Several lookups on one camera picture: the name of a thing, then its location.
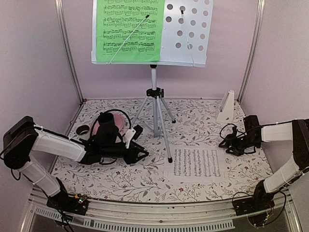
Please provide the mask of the white metronome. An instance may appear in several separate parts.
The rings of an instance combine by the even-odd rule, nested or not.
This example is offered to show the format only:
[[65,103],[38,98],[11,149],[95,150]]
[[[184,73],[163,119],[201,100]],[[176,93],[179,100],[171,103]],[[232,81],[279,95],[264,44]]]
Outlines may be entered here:
[[215,121],[220,123],[232,123],[234,119],[234,97],[233,90],[229,90],[222,98],[215,114]]

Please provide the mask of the white sheet music page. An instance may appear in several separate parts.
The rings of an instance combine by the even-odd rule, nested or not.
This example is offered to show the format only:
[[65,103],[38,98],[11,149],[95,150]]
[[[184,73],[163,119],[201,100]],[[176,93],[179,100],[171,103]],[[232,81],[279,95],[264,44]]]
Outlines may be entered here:
[[225,153],[215,146],[170,147],[172,163],[166,163],[163,176],[171,182],[212,183],[227,178]]

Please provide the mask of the white perforated music stand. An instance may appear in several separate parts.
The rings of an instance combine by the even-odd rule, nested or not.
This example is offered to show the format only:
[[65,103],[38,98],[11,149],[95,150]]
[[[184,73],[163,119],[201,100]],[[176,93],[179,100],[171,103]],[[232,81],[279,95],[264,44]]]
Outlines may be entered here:
[[160,60],[154,62],[114,62],[97,65],[149,65],[152,86],[146,98],[153,100],[153,132],[155,136],[167,136],[163,109],[168,106],[164,91],[157,86],[156,69],[159,65],[204,67],[207,61],[207,47],[210,35],[213,1],[211,0],[165,0]]

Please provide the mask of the green sheet music page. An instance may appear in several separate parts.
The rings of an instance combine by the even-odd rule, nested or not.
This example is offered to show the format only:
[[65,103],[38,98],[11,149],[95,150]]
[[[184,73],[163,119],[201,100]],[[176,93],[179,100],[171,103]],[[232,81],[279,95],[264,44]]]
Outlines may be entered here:
[[163,0],[95,0],[92,61],[159,61],[164,7]]

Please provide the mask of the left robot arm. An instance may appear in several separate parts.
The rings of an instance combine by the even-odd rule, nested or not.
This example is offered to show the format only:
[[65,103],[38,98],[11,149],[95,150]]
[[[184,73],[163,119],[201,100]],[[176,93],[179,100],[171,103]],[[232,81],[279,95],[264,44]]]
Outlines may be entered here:
[[65,157],[84,165],[105,165],[105,158],[113,161],[123,159],[126,164],[135,164],[149,155],[134,141],[142,128],[130,126],[125,134],[121,134],[115,124],[113,110],[100,113],[94,124],[98,124],[98,129],[91,127],[88,139],[74,140],[40,127],[32,117],[25,116],[4,134],[0,157],[10,170],[19,171],[60,209],[67,210],[72,200],[65,187],[30,156],[33,151]]

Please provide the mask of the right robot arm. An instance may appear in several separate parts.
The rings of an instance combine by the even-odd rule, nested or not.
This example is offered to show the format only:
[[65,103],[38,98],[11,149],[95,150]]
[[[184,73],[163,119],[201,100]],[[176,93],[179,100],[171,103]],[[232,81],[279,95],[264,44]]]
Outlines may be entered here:
[[292,119],[273,124],[259,123],[256,115],[244,118],[245,131],[240,132],[232,126],[232,132],[219,143],[226,153],[241,156],[248,148],[265,148],[274,151],[271,163],[284,157],[277,165],[276,171],[260,181],[250,199],[250,207],[254,211],[261,210],[268,201],[282,188],[291,185],[309,170],[309,121],[308,119]]

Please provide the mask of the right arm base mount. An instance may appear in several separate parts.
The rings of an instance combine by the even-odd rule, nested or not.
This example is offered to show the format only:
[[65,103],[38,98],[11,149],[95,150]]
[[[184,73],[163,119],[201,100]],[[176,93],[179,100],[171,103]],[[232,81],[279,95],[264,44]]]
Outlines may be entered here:
[[262,210],[267,210],[275,206],[273,194],[267,194],[265,197],[255,198],[254,196],[232,200],[232,205],[237,216],[251,214]]

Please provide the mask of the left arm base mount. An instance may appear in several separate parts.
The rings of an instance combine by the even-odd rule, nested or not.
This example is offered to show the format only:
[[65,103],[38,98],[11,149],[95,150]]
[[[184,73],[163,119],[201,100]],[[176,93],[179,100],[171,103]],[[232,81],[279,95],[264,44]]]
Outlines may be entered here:
[[53,197],[49,197],[46,205],[59,211],[85,216],[89,201],[60,192]]

